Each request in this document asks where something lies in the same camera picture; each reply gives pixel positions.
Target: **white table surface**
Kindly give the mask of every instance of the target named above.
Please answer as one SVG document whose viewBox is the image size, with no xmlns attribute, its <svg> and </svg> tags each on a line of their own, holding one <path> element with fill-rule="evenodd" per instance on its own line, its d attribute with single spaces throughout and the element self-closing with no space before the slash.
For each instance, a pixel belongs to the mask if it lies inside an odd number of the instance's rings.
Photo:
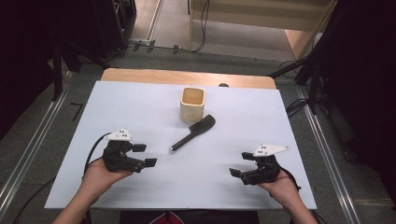
<svg viewBox="0 0 396 224">
<path fill-rule="evenodd" d="M 157 158 L 157 164 L 114 184 L 92 207 L 280 209 L 268 192 L 245 186 L 229 171 L 256 169 L 255 162 L 243 160 L 241 153 L 268 144 L 290 147 L 276 154 L 277 161 L 302 187 L 305 205 L 317 208 L 279 91 L 196 86 L 205 90 L 204 116 L 212 115 L 216 125 L 170 154 L 168 148 L 190 133 L 191 124 L 179 118 L 185 87 L 190 86 L 96 82 L 45 207 L 64 208 L 77 192 L 96 140 L 127 128 L 133 144 L 147 145 L 145 152 L 128 156 Z M 92 160 L 102 155 L 106 144 L 102 140 Z"/>
</svg>

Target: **gray floor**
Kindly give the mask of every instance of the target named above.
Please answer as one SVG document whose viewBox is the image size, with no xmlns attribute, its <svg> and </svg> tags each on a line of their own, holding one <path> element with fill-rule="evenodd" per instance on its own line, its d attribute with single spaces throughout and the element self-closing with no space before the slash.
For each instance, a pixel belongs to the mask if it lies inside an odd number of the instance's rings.
<svg viewBox="0 0 396 224">
<path fill-rule="evenodd" d="M 175 2 L 177 1 L 180 1 L 180 4 L 186 4 L 185 1 L 175 0 Z M 173 0 L 164 0 L 163 8 L 169 7 L 166 3 L 170 2 L 173 2 Z M 187 6 L 182 8 L 182 12 L 187 13 Z M 175 44 L 173 37 L 170 38 L 170 35 L 165 35 L 164 33 L 159 35 L 159 29 L 166 30 L 164 29 L 165 25 L 160 24 L 162 16 L 164 15 L 159 15 L 153 38 L 157 40 L 157 44 L 171 44 L 173 46 Z M 271 54 L 272 49 L 269 48 L 271 50 L 265 51 L 262 56 L 249 57 L 252 55 L 251 53 L 236 55 L 238 52 L 242 52 L 245 47 L 228 52 L 223 46 L 216 47 L 215 44 L 211 45 L 210 43 L 213 42 L 208 38 L 209 44 L 205 46 L 204 51 L 201 53 L 173 54 L 169 50 L 159 49 L 146 53 L 145 49 L 140 49 L 138 51 L 124 52 L 111 61 L 110 64 L 121 68 L 173 69 L 265 76 L 274 72 L 281 62 L 290 60 L 290 56 L 284 56 L 284 53 L 280 53 L 285 51 L 285 55 L 290 54 L 288 45 L 284 42 L 285 39 L 277 37 L 282 35 L 281 32 L 268 30 L 266 35 L 272 36 L 268 37 L 268 39 L 279 41 L 273 44 L 278 46 L 273 47 L 273 49 L 279 51 L 279 54 Z M 84 64 L 80 73 L 73 74 L 71 84 L 66 86 L 68 89 L 64 103 L 41 143 L 35 159 L 21 182 L 8 210 L 3 219 L 1 219 L 1 223 L 12 223 L 18 211 L 21 210 L 23 203 L 44 183 L 56 176 L 78 125 L 78 119 L 72 120 L 78 109 L 71 103 L 86 103 L 95 80 L 100 79 L 102 73 L 103 70 L 98 65 Z M 293 76 L 293 74 L 293 72 L 290 72 L 287 76 Z M 292 84 L 290 79 L 279 78 L 276 80 L 276 85 L 281 92 L 285 107 L 300 97 L 297 87 Z M 1 140 L 0 184 L 2 186 L 11 175 L 13 168 L 17 165 L 19 158 L 34 135 L 35 129 L 45 116 L 50 106 L 51 95 L 52 87 L 49 87 L 15 123 L 8 135 Z M 318 113 L 318 119 L 336 164 L 345 180 L 346 187 L 355 203 L 361 223 L 396 223 L 396 214 L 391 210 L 391 201 L 377 174 L 364 164 L 346 161 L 343 145 L 334 131 L 331 121 L 322 113 Z M 339 198 L 337 198 L 329 172 L 319 152 L 318 143 L 305 112 L 302 110 L 292 117 L 290 124 L 318 204 L 318 213 L 327 223 L 347 223 L 345 213 L 340 205 Z M 20 223 L 50 223 L 57 216 L 59 211 L 43 208 L 49 192 L 48 189 L 45 189 L 32 200 L 22 214 Z M 283 211 L 259 211 L 259 215 L 261 223 L 289 223 L 289 217 Z M 92 211 L 92 217 L 93 223 L 118 223 L 119 212 L 94 210 Z"/>
</svg>

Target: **spatula handle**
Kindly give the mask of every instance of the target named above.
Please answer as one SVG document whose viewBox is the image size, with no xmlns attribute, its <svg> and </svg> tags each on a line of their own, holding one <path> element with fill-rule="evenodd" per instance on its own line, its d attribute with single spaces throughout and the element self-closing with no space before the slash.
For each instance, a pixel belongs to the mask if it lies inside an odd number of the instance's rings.
<svg viewBox="0 0 396 224">
<path fill-rule="evenodd" d="M 171 152 L 175 152 L 178 148 L 182 147 L 184 144 L 190 141 L 194 136 L 194 134 L 190 133 L 189 135 L 178 141 L 176 144 L 172 145 L 169 149 L 171 150 Z"/>
</svg>

